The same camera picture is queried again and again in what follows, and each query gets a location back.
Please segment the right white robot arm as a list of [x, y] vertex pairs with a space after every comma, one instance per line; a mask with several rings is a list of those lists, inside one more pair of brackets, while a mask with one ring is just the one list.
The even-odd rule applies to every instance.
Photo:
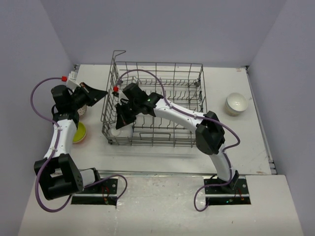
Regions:
[[167, 100], [163, 95], [152, 92], [146, 94], [138, 84], [131, 83], [123, 90], [113, 88], [113, 95], [118, 97], [116, 104], [116, 129], [121, 129], [136, 121], [139, 114], [167, 119], [179, 124], [195, 134], [195, 144], [199, 151], [208, 155], [217, 171], [220, 189], [231, 193], [237, 188], [238, 171], [232, 167], [227, 157], [225, 130], [217, 115], [191, 111]]

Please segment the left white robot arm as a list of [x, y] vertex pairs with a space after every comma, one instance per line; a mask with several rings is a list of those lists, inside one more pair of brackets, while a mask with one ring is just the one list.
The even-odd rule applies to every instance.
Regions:
[[57, 110], [53, 114], [54, 134], [43, 160], [36, 161], [34, 171], [44, 197], [47, 200], [82, 192], [91, 193], [102, 189], [102, 180], [95, 168], [78, 170], [70, 156], [72, 142], [78, 129], [78, 110], [93, 106], [108, 93], [81, 83], [75, 90], [65, 85], [51, 89]]

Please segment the brown patterned bowl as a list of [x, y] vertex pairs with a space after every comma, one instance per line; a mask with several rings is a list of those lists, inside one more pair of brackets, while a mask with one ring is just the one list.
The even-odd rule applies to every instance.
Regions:
[[79, 114], [79, 117], [83, 116], [83, 115], [86, 113], [87, 108], [88, 108], [87, 105], [84, 105], [83, 107], [81, 107], [81, 108], [79, 108], [79, 109], [77, 110], [77, 112], [78, 112], [78, 114]]

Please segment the yellow-green bowl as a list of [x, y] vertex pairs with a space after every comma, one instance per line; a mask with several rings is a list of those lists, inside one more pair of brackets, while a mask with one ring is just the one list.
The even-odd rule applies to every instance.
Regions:
[[82, 122], [78, 123], [78, 127], [77, 127], [77, 131], [73, 137], [72, 142], [74, 144], [79, 143], [81, 141], [84, 140], [85, 136], [86, 136], [87, 130], [85, 125]]

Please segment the grey wire dish rack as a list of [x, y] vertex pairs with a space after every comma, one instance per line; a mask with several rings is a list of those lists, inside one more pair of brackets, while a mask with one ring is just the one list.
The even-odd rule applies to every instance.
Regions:
[[124, 61], [112, 55], [101, 121], [111, 145], [195, 146], [207, 112], [200, 63]]

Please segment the white bowl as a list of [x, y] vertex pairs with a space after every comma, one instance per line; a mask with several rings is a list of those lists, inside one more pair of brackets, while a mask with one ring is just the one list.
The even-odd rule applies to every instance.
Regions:
[[120, 129], [116, 129], [114, 126], [110, 128], [110, 135], [118, 138], [130, 138], [133, 134], [131, 126], [125, 126]]
[[248, 108], [247, 99], [237, 92], [231, 93], [226, 98], [225, 104], [238, 112], [244, 112]]

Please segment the white bowl front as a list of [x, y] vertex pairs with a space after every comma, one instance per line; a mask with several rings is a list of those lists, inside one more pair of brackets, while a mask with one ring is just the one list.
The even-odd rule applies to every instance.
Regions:
[[110, 128], [110, 135], [118, 138], [130, 138], [133, 134], [131, 126], [125, 126], [120, 129], [116, 129], [114, 126]]

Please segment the beige ceramic bowl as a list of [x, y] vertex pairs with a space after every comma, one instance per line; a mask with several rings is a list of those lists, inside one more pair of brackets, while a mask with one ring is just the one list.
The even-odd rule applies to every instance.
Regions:
[[229, 115], [229, 116], [238, 116], [240, 115], [242, 112], [238, 112], [232, 108], [230, 108], [229, 106], [227, 106], [226, 104], [224, 105], [224, 110], [225, 112]]

